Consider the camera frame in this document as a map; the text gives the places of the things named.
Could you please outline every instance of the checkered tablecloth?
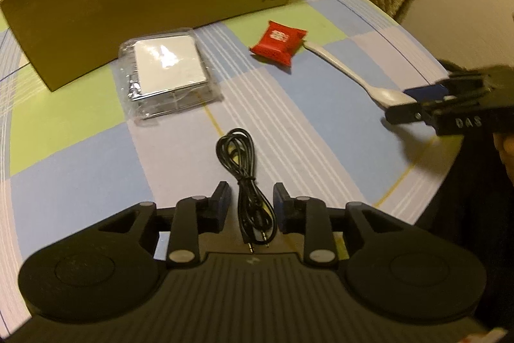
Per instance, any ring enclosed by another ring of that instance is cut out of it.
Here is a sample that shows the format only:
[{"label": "checkered tablecloth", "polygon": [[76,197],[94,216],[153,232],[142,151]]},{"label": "checkered tablecloth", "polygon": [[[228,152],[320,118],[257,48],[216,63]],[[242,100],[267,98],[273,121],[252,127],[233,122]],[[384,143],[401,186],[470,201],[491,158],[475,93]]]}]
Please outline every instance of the checkered tablecloth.
[{"label": "checkered tablecloth", "polygon": [[257,61],[248,47],[268,20],[307,30],[308,40],[375,86],[403,90],[446,74],[367,0],[290,0],[197,29],[224,100],[138,126],[120,105],[112,65],[50,93],[12,33],[1,34],[1,336],[29,315],[16,276],[39,248],[140,201],[174,206],[210,196],[220,180],[236,196],[214,153],[219,136],[234,127],[253,135],[259,186],[270,198],[281,181],[292,196],[332,207],[363,201],[417,219],[459,138],[441,140],[423,124],[388,126],[361,87],[303,48],[291,73]]}]

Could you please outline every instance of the red packet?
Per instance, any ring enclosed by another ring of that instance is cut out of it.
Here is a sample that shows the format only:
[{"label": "red packet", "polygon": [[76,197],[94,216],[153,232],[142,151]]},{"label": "red packet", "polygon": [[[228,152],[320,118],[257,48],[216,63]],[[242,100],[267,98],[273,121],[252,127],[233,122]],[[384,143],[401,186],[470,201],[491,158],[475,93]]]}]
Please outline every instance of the red packet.
[{"label": "red packet", "polygon": [[291,57],[307,31],[269,21],[269,26],[257,45],[250,51],[284,66],[291,66]]}]

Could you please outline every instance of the black device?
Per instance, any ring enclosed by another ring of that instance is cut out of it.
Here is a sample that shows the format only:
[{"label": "black device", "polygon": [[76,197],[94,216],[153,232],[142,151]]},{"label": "black device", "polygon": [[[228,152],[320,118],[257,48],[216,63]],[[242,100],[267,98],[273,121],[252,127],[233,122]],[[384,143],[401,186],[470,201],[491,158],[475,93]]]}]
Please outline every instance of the black device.
[{"label": "black device", "polygon": [[492,66],[451,72],[437,82],[448,94],[438,100],[418,101],[388,108],[391,124],[424,121],[438,136],[476,131],[514,132],[514,69]]},{"label": "black device", "polygon": [[254,245],[268,246],[277,234],[277,220],[268,198],[255,183],[257,164],[252,136],[243,128],[233,128],[217,141],[216,155],[239,186],[237,220],[243,243],[248,244],[251,253]]},{"label": "black device", "polygon": [[[175,208],[140,203],[30,256],[19,288],[32,318],[9,343],[456,343],[473,318],[485,271],[467,250],[364,203],[327,208],[273,189],[296,253],[208,253],[223,230],[230,186]],[[166,261],[154,260],[169,231]],[[333,231],[350,258],[339,261]]]}]

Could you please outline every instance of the black audio cable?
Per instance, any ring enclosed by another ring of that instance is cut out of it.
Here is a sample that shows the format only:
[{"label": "black audio cable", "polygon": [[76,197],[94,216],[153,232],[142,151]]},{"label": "black audio cable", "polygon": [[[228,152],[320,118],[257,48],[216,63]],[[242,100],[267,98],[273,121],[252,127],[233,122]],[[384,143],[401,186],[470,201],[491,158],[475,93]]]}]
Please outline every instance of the black audio cable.
[{"label": "black audio cable", "polygon": [[[242,128],[230,130],[216,143],[216,155],[239,185],[239,228],[243,242],[253,253],[253,245],[268,245],[277,235],[277,219],[268,199],[255,184],[255,150],[250,134]],[[262,239],[256,237],[256,231]]]}]

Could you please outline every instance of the dark clothing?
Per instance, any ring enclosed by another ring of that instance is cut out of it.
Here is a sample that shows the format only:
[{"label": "dark clothing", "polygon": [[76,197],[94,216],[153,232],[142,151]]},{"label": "dark clothing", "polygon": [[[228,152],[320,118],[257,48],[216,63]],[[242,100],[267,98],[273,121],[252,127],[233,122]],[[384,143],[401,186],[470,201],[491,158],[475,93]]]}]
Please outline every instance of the dark clothing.
[{"label": "dark clothing", "polygon": [[416,223],[467,248],[484,264],[487,285],[476,318],[514,326],[514,186],[492,136],[465,138],[458,157]]}]

